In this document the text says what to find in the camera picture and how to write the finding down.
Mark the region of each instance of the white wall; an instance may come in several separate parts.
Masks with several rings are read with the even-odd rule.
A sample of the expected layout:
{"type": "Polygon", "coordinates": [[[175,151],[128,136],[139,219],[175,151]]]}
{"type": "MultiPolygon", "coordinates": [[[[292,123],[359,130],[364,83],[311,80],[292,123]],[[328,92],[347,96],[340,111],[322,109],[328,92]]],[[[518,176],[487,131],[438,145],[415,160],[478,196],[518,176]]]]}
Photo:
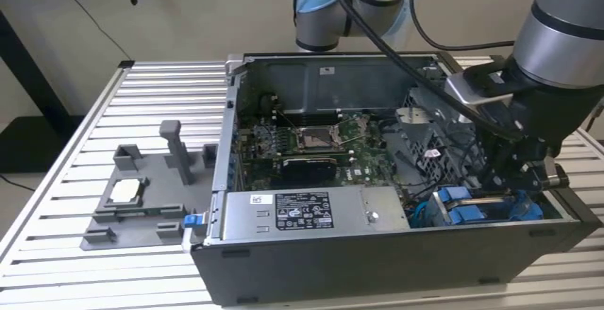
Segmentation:
{"type": "MultiPolygon", "coordinates": [[[[291,0],[80,0],[136,60],[224,59],[234,52],[296,51],[291,0]]],[[[442,43],[512,39],[532,0],[419,0],[426,30],[442,43]]],[[[72,113],[84,113],[124,59],[72,0],[0,0],[14,28],[72,113]]],[[[427,50],[412,30],[407,50],[427,50]]],[[[340,50],[374,50],[363,38],[340,50]]],[[[492,50],[482,54],[507,54],[492,50]]],[[[35,113],[0,66],[0,122],[35,113]]]]}

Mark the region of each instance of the warning label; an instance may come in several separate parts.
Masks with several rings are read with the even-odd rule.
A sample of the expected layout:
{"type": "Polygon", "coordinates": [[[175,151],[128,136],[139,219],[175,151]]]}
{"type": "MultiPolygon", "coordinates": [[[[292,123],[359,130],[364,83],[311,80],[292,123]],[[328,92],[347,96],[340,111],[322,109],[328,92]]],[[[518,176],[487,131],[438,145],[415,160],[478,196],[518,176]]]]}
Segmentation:
{"type": "Polygon", "coordinates": [[[275,195],[276,228],[306,230],[334,228],[330,194],[327,192],[275,195]]]}

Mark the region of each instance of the robotic arm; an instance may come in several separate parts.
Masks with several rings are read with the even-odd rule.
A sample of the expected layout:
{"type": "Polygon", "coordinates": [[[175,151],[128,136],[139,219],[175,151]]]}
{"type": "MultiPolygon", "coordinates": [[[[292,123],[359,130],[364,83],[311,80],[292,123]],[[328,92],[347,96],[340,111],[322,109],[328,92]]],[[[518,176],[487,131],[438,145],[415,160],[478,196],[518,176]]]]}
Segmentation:
{"type": "Polygon", "coordinates": [[[603,7],[604,0],[535,0],[507,61],[471,67],[448,80],[460,102],[524,136],[511,143],[476,131],[487,189],[568,186],[554,158],[604,96],[603,7]]]}
{"type": "MultiPolygon", "coordinates": [[[[340,5],[335,1],[298,2],[296,42],[304,50],[332,50],[340,36],[362,35],[351,9],[359,15],[352,20],[359,23],[362,17],[375,34],[384,34],[403,4],[403,0],[346,0],[351,6],[346,9],[344,0],[340,5]]],[[[448,78],[447,93],[480,121],[476,144],[486,166],[479,181],[486,190],[568,186],[554,158],[604,96],[603,7],[604,0],[535,0],[507,61],[471,67],[448,78]],[[504,139],[495,129],[508,129],[520,137],[504,139]]],[[[398,57],[392,54],[387,54],[391,59],[398,57]]],[[[451,99],[438,95],[446,102],[451,99]]]]}

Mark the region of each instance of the white label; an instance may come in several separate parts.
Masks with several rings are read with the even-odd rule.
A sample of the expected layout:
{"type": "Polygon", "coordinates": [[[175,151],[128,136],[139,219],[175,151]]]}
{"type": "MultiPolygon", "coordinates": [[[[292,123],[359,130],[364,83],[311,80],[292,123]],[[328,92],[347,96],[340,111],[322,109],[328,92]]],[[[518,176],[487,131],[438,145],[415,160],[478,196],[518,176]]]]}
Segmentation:
{"type": "Polygon", "coordinates": [[[442,156],[442,152],[438,149],[430,149],[424,153],[426,158],[438,158],[442,156]]]}
{"type": "Polygon", "coordinates": [[[251,204],[272,204],[274,195],[251,195],[250,203],[251,204]]]}

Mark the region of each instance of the aluminum table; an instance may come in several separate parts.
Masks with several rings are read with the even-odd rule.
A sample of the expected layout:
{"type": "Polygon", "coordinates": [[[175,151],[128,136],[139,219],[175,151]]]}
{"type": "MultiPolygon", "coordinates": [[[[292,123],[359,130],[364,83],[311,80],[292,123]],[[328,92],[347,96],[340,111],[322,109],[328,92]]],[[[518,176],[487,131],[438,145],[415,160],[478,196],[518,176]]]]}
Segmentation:
{"type": "MultiPolygon", "coordinates": [[[[463,66],[487,57],[458,58],[463,66]]],[[[218,309],[182,246],[83,251],[82,235],[119,144],[167,153],[162,120],[183,123],[188,149],[219,141],[224,62],[136,62],[119,69],[0,243],[0,309],[218,309]]],[[[559,162],[604,221],[604,148],[583,131],[559,162]]],[[[256,309],[604,308],[604,229],[540,258],[507,285],[255,306],[256,309]]]]}

